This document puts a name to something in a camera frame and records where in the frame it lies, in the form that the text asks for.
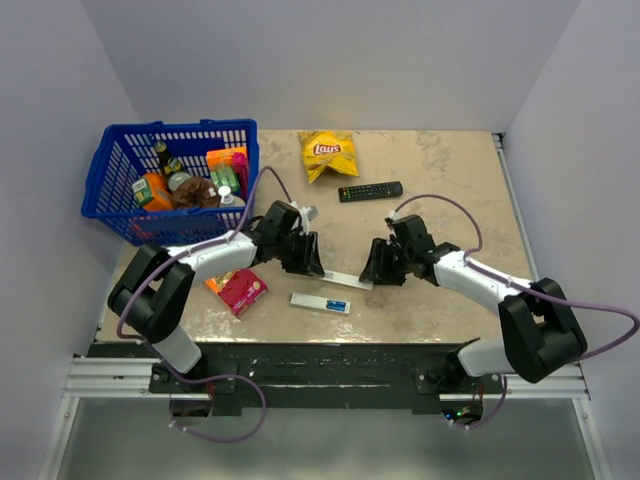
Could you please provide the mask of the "white remote control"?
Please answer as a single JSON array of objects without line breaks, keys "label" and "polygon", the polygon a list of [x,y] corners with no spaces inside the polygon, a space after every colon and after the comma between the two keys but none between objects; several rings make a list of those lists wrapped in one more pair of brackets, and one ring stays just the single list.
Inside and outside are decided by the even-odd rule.
[{"label": "white remote control", "polygon": [[[327,305],[327,301],[328,300],[336,300],[336,301],[342,301],[346,303],[346,311],[345,312],[338,312],[338,311],[333,311],[333,310],[327,310],[326,309],[326,305]],[[302,294],[302,293],[292,293],[290,296],[290,300],[289,300],[289,304],[291,306],[294,307],[299,307],[299,308],[304,308],[304,309],[309,309],[309,310],[315,310],[315,311],[321,311],[321,312],[331,312],[331,313],[335,313],[335,314],[341,314],[341,315],[349,315],[350,314],[350,310],[351,310],[351,303],[348,301],[343,301],[343,300],[337,300],[337,299],[330,299],[330,298],[325,298],[325,297],[319,297],[319,296],[315,296],[315,295],[309,295],[309,294]]]}]

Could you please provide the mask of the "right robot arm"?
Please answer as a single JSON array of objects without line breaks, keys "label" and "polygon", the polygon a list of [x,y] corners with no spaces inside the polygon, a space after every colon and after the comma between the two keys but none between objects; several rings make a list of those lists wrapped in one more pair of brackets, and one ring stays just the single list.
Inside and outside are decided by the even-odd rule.
[{"label": "right robot arm", "polygon": [[487,374],[517,374],[537,383],[586,352],[586,337],[557,282],[498,280],[491,268],[481,273],[458,246],[435,243],[417,215],[386,223],[391,233],[372,240],[360,281],[401,286],[412,274],[463,295],[500,320],[500,340],[473,340],[448,355],[444,371],[452,390],[469,392]]}]

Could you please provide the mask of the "white remote battery cover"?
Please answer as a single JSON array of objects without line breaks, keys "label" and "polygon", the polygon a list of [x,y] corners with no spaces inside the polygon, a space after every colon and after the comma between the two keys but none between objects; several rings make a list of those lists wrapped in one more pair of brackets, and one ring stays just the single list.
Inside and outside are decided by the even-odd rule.
[{"label": "white remote battery cover", "polygon": [[336,271],[326,270],[324,276],[322,277],[323,281],[342,285],[351,288],[357,288],[361,290],[370,291],[373,288],[373,283],[368,281],[361,281],[358,276],[350,275],[346,273],[340,273]]}]

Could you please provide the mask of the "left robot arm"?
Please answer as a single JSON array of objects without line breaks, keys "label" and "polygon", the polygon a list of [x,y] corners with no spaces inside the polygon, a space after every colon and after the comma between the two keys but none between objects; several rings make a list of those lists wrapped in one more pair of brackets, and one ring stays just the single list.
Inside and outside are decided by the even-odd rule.
[{"label": "left robot arm", "polygon": [[182,247],[149,242],[140,247],[113,287],[108,308],[173,367],[171,378],[185,392],[207,380],[202,352],[180,326],[192,285],[272,260],[291,274],[323,277],[318,234],[310,229],[314,206],[274,202],[255,224]]}]

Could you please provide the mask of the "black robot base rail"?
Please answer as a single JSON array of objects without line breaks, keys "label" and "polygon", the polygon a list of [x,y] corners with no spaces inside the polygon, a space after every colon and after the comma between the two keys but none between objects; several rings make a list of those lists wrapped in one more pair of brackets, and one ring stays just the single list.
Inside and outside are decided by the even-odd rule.
[{"label": "black robot base rail", "polygon": [[498,394],[490,375],[447,375],[454,344],[203,343],[203,358],[178,381],[162,364],[152,368],[155,394],[213,398],[216,416],[245,408],[398,409],[439,414],[469,406],[479,394]]}]

